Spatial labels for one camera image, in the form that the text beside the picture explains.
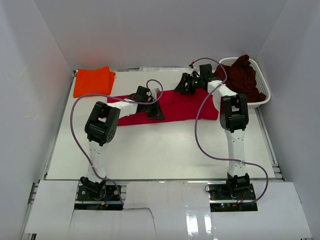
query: white table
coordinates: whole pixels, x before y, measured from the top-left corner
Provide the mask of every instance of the white table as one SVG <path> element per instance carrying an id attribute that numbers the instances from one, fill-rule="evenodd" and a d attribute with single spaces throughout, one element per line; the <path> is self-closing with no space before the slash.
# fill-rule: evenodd
<path id="1" fill-rule="evenodd" d="M 164 90 L 176 87 L 182 71 L 131 71 L 117 72 L 112 96 L 135 93 L 139 85 L 149 79 L 159 80 Z M 69 94 L 61 127 L 50 161 L 47 180 L 78 180 L 88 169 L 88 161 L 76 145 L 70 131 L 70 112 L 74 84 Z M 75 134 L 89 152 L 85 124 L 97 101 L 104 97 L 86 97 L 79 101 L 74 111 Z M 116 180 L 174 180 L 174 179 L 225 179 L 228 163 L 212 160 L 198 149 L 194 136 L 194 120 L 118 126 L 105 156 L 108 178 Z M 211 155 L 227 158 L 226 134 L 219 121 L 200 120 L 199 141 Z M 272 161 L 254 109 L 249 109 L 249 124 L 245 130 L 245 157 L 247 162 L 263 166 L 274 178 Z M 247 166 L 251 178 L 265 178 L 257 167 Z"/>

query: basket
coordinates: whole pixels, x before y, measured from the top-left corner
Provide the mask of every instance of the basket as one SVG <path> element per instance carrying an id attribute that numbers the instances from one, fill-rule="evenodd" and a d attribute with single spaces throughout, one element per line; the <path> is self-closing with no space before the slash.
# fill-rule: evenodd
<path id="1" fill-rule="evenodd" d="M 219 63 L 227 66 L 231 66 L 234 64 L 234 62 L 238 59 L 238 57 L 227 57 L 223 58 L 219 61 Z M 259 90 L 260 93 L 263 93 L 266 95 L 266 99 L 264 101 L 259 101 L 259 102 L 248 102 L 248 109 L 254 109 L 259 107 L 261 104 L 265 104 L 270 100 L 270 90 L 268 88 L 267 82 L 262 75 L 262 72 L 256 63 L 256 61 L 252 60 L 251 58 L 249 59 L 249 62 L 251 63 L 250 66 L 253 67 L 255 70 L 255 80 L 256 80 L 256 88 Z"/>

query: white wall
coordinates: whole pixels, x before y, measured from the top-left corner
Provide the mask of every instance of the white wall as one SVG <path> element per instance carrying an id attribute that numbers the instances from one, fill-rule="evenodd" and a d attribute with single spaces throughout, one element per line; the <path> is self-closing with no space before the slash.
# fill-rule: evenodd
<path id="1" fill-rule="evenodd" d="M 72 72 L 33 0 L 1 0 L 0 33 L 0 239 L 17 240 Z"/>
<path id="2" fill-rule="evenodd" d="M 255 59 L 287 0 L 35 0 L 71 69 Z"/>
<path id="3" fill-rule="evenodd" d="M 261 110 L 275 154 L 320 240 L 320 1 L 288 0 L 257 61 L 272 94 Z"/>

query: purple cable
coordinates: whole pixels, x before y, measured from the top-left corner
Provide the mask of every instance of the purple cable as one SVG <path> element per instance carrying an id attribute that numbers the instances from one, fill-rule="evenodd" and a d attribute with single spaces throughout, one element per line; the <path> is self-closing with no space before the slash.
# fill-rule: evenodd
<path id="1" fill-rule="evenodd" d="M 86 157 L 86 159 L 89 161 L 90 163 L 90 166 L 92 167 L 92 170 L 94 172 L 94 174 L 101 180 L 105 180 L 105 181 L 108 181 L 108 182 L 112 182 L 115 186 L 115 189 L 118 191 L 119 193 L 119 198 L 120 198 L 120 202 L 122 204 L 122 206 L 124 205 L 124 202 L 121 198 L 121 194 L 120 194 L 120 191 L 119 191 L 119 188 L 118 188 L 118 185 L 117 183 L 110 179 L 110 178 L 106 178 L 106 177 L 102 177 L 102 176 L 99 176 L 95 167 L 93 166 L 93 163 L 90 159 L 90 157 L 88 156 L 88 154 L 86 153 L 86 151 L 83 149 L 83 147 L 81 146 L 81 144 L 79 143 L 77 137 L 76 137 L 76 134 L 75 134 L 75 130 L 74 130 L 74 124 L 73 124 L 73 119 L 74 119 L 74 111 L 75 111 L 75 107 L 77 105 L 77 103 L 79 102 L 80 99 L 84 98 L 84 97 L 88 97 L 88 96 L 101 96 L 101 97 L 106 97 L 106 98 L 109 98 L 109 99 L 114 99 L 114 100 L 118 100 L 118 101 L 121 101 L 121 102 L 127 102 L 127 103 L 133 103 L 133 104 L 141 104 L 141 105 L 151 105 L 151 104 L 154 104 L 156 103 L 157 101 L 159 101 L 159 99 L 162 97 L 163 93 L 164 93 L 164 87 L 162 86 L 162 84 L 158 81 L 158 80 L 155 80 L 155 79 L 150 79 L 146 82 L 147 86 L 148 86 L 148 83 L 149 82 L 156 82 L 160 85 L 161 87 L 161 94 L 160 96 L 152 101 L 152 102 L 138 102 L 138 101 L 132 101 L 132 100 L 124 100 L 124 99 L 121 99 L 121 98 L 117 98 L 117 97 L 114 97 L 114 96 L 109 96 L 109 95 L 104 95 L 104 94 L 99 94 L 99 93 L 88 93 L 88 94 L 85 94 L 85 95 L 82 95 L 80 97 L 77 98 L 77 100 L 75 100 L 74 104 L 72 105 L 72 108 L 71 108 L 71 113 L 70 113 L 70 129 L 71 129 L 71 134 L 73 136 L 73 139 L 75 141 L 75 143 L 78 145 L 79 149 L 81 150 L 81 152 L 84 154 L 84 156 Z"/>
<path id="2" fill-rule="evenodd" d="M 193 62 L 192 62 L 192 65 L 193 65 L 194 63 L 200 61 L 200 60 L 211 60 L 211 61 L 219 64 L 219 66 L 222 68 L 222 70 L 223 70 L 223 72 L 224 72 L 225 78 L 224 78 L 224 80 L 222 81 L 221 84 L 219 84 L 217 87 L 215 87 L 215 88 L 205 97 L 205 99 L 203 100 L 203 102 L 202 102 L 202 104 L 201 104 L 201 106 L 200 106 L 200 108 L 199 108 L 199 110 L 198 110 L 198 112 L 197 112 L 197 114 L 196 114 L 195 123 L 194 123 L 194 137 L 195 137 L 196 144 L 197 144 L 197 146 L 199 147 L 199 149 L 201 150 L 201 152 L 202 152 L 204 155 L 206 155 L 207 157 L 211 158 L 211 159 L 219 160 L 219 161 L 234 161 L 234 162 L 239 162 L 239 163 L 241 163 L 242 161 L 239 160 L 239 159 L 234 159 L 234 158 L 220 158 L 220 157 L 211 156 L 211 155 L 209 155 L 208 153 L 206 153 L 206 151 L 201 147 L 201 145 L 200 145 L 200 143 L 199 143 L 198 133 L 197 133 L 197 126 L 198 126 L 198 120 L 199 120 L 200 112 L 201 112 L 203 106 L 205 105 L 205 102 L 208 100 L 208 98 L 211 97 L 211 95 L 212 95 L 222 84 L 224 84 L 224 83 L 227 81 L 227 78 L 228 78 L 225 68 L 224 68 L 218 61 L 216 61 L 216 60 L 214 60 L 214 59 L 212 59 L 212 58 L 209 58 L 209 57 L 201 57 L 201 58 L 193 61 Z M 247 164 L 247 165 L 256 166 L 256 167 L 262 169 L 262 171 L 263 171 L 264 174 L 265 174 L 265 179 L 266 179 L 265 188 L 264 188 L 263 192 L 261 193 L 261 195 L 260 195 L 257 199 L 255 199 L 255 200 L 253 200 L 253 201 L 251 201 L 251 202 L 246 202 L 246 203 L 244 203 L 245 205 L 250 205 L 250 204 L 256 203 L 258 200 L 260 200 L 260 199 L 265 195 L 265 193 L 266 193 L 266 191 L 267 191 L 267 188 L 268 188 L 268 185 L 269 185 L 269 176 L 268 176 L 267 171 L 266 171 L 262 166 L 260 166 L 259 164 L 252 163 L 252 162 L 244 162 L 244 163 Z"/>

